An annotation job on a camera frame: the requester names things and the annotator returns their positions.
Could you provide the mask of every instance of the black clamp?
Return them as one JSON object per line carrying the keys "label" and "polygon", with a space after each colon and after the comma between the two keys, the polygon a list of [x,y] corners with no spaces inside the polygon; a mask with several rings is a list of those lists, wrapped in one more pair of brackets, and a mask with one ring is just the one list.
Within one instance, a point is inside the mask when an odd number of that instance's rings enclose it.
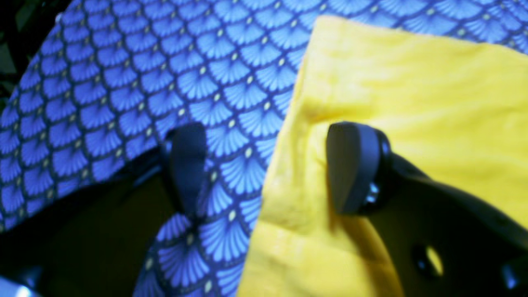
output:
{"label": "black clamp", "polygon": [[333,124],[326,145],[335,209],[369,219],[407,297],[528,296],[528,231],[513,219],[430,179],[380,130]]}
{"label": "black clamp", "polygon": [[107,182],[1,234],[0,295],[131,296],[161,226],[177,212],[193,213],[206,155],[202,124],[179,127]]}

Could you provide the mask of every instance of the hole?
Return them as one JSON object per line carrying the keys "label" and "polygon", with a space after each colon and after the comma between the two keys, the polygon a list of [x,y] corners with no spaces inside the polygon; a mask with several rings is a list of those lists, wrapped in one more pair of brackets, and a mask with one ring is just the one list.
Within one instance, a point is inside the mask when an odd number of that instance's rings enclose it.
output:
{"label": "hole", "polygon": [[444,274],[442,260],[432,246],[416,246],[412,258],[422,275],[436,279]]}

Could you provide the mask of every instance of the dark background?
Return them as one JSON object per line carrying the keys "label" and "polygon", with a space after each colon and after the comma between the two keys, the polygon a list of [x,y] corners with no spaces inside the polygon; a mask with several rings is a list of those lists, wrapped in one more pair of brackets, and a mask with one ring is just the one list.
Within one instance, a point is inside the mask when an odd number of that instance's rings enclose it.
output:
{"label": "dark background", "polygon": [[3,0],[0,4],[0,110],[53,28],[55,17],[69,3],[69,0]]}

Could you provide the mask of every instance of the fan pattern fabric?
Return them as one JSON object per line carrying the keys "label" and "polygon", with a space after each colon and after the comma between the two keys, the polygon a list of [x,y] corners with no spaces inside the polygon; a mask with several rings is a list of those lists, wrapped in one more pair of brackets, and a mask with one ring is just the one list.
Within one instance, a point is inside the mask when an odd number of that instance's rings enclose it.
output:
{"label": "fan pattern fabric", "polygon": [[135,294],[234,295],[316,17],[527,53],[527,8],[527,0],[74,0],[1,116],[0,228],[199,121],[210,156],[196,214],[159,231]]}

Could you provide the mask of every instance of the yellow fabric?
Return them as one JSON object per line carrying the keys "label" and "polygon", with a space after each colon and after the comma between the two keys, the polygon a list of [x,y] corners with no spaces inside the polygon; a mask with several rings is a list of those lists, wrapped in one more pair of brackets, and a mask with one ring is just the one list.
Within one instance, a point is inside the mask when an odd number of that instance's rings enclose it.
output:
{"label": "yellow fabric", "polygon": [[432,178],[528,226],[528,57],[318,19],[268,169],[240,296],[401,296],[367,221],[334,214],[331,123],[366,123]]}

